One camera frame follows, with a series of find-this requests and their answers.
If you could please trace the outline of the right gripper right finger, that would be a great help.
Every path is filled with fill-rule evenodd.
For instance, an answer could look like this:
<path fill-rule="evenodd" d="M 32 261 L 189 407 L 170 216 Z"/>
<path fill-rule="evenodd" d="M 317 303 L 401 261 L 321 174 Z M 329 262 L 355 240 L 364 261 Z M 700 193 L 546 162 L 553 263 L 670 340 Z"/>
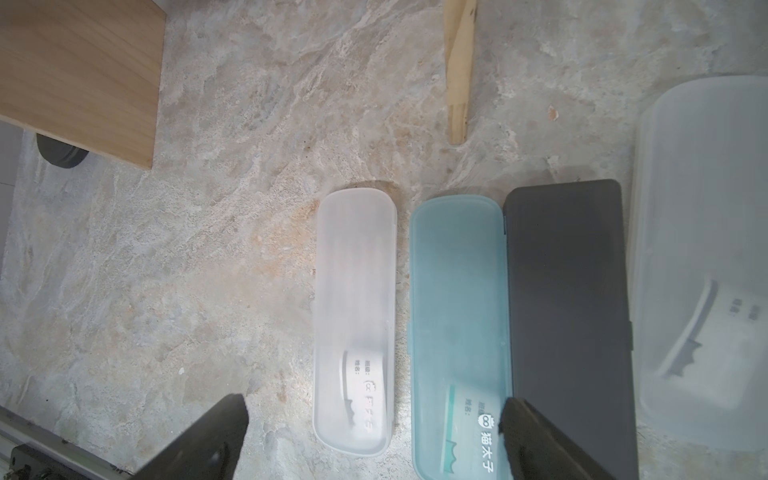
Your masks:
<path fill-rule="evenodd" d="M 524 399 L 506 399 L 499 434 L 515 480 L 614 479 Z"/>

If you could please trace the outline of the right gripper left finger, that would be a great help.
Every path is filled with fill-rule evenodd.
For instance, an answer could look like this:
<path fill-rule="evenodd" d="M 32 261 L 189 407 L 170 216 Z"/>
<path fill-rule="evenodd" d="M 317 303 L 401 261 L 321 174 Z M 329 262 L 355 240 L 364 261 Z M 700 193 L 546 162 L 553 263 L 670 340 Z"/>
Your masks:
<path fill-rule="evenodd" d="M 228 394 L 132 479 L 233 479 L 249 415 L 242 394 Z"/>

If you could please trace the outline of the black pencil case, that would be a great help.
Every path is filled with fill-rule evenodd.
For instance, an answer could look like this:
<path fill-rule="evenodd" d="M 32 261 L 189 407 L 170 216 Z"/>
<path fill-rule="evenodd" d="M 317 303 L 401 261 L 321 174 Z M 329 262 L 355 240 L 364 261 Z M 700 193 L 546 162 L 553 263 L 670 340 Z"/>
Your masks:
<path fill-rule="evenodd" d="M 620 184 L 519 187 L 503 213 L 514 395 L 613 477 L 637 478 Z"/>

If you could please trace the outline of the small teal pencil case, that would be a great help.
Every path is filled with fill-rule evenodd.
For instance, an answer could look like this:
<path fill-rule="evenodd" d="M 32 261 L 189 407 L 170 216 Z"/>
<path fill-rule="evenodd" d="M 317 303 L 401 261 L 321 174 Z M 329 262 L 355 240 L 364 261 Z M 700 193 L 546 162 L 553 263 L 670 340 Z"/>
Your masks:
<path fill-rule="evenodd" d="M 412 459 L 422 479 L 508 479 L 498 423 L 510 397 L 507 260 L 499 205 L 436 197 L 409 225 Z"/>

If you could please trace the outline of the clear frosted pencil case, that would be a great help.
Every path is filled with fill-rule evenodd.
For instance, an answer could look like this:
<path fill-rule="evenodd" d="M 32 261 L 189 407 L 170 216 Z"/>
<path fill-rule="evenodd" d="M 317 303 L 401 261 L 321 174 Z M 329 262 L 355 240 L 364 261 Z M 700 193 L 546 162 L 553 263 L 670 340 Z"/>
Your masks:
<path fill-rule="evenodd" d="M 313 428 L 334 450 L 377 456 L 394 418 L 397 210 L 381 190 L 338 190 L 316 233 Z"/>
<path fill-rule="evenodd" d="M 639 418 L 767 446 L 767 80 L 692 80 L 641 116 L 628 240 Z"/>

